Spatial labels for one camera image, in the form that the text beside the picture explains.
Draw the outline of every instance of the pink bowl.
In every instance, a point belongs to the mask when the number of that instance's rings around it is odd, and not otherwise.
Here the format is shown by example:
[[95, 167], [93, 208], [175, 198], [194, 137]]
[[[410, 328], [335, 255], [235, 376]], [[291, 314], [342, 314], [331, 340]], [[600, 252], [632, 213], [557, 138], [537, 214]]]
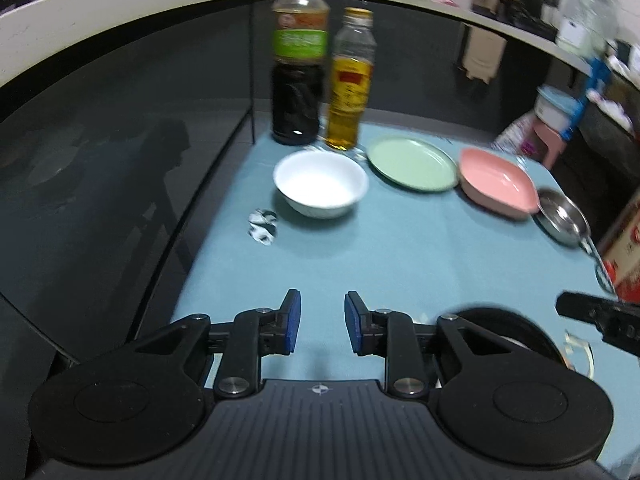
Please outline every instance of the pink bowl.
[[465, 148], [460, 152], [459, 168], [462, 190], [487, 209], [524, 220], [540, 208], [529, 175], [501, 156]]

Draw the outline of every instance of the bottle cap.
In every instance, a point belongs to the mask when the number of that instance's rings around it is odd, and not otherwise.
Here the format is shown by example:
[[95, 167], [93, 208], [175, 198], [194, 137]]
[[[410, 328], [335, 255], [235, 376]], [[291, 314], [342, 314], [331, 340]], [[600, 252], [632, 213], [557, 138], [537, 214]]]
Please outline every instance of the bottle cap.
[[373, 12], [357, 7], [344, 9], [344, 23], [357, 27], [370, 27], [373, 24]]
[[368, 18], [373, 19], [373, 12], [368, 9], [360, 9], [358, 7], [347, 7], [344, 9], [345, 16], [351, 16], [352, 18]]

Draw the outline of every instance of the metal screw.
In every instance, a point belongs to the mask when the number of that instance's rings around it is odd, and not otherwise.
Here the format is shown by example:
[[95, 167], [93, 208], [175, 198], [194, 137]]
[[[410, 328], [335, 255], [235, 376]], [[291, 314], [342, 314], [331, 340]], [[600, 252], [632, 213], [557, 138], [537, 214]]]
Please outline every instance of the metal screw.
[[231, 395], [241, 394], [248, 387], [248, 381], [242, 377], [225, 377], [218, 383], [221, 392]]
[[424, 383], [413, 377], [403, 377], [394, 383], [394, 388], [401, 394], [415, 395], [424, 390]]

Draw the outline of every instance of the cooking oil bottle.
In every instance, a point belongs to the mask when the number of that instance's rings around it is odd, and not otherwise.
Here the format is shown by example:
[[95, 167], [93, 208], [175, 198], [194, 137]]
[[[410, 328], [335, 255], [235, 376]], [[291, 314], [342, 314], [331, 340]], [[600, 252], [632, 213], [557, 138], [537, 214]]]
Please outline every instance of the cooking oil bottle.
[[350, 150], [358, 141], [376, 50], [372, 24], [370, 10], [347, 7], [344, 27], [335, 37], [326, 143], [337, 150]]

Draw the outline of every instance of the dark gray wall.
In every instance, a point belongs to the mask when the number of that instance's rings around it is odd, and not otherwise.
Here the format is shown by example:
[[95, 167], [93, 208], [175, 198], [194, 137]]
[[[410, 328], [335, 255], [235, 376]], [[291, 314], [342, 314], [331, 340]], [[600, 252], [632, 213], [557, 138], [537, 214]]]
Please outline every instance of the dark gray wall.
[[[378, 42], [369, 108], [462, 124], [499, 134], [532, 109], [536, 88], [545, 80], [551, 57], [508, 40], [497, 77], [488, 85], [469, 80], [458, 66], [465, 25], [457, 20], [377, 2], [326, 0], [331, 7], [330, 37], [342, 26], [344, 7], [373, 12]], [[257, 98], [270, 98], [273, 31], [271, 2], [255, 6]], [[330, 58], [325, 62], [329, 73]]]
[[80, 359], [124, 341], [177, 218], [248, 109], [248, 16], [222, 10], [127, 44], [0, 124], [0, 290]]

